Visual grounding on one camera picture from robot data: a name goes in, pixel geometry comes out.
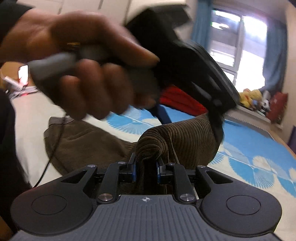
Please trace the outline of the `person's left hand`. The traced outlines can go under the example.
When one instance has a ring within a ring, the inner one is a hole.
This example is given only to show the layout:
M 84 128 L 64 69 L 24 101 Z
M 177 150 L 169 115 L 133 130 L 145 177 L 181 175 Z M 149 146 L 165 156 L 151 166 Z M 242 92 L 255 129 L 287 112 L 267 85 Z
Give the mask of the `person's left hand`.
M 140 46 L 122 26 L 98 13 L 75 11 L 53 15 L 39 9 L 26 11 L 14 24 L 1 22 L 1 62 L 27 63 L 64 50 L 70 42 L 105 45 L 126 64 L 148 67 L 156 55 Z M 60 107 L 76 120 L 91 115 L 103 119 L 124 113 L 129 106 L 150 108 L 154 98 L 135 93 L 126 71 L 118 65 L 80 60 L 74 75 L 59 81 Z

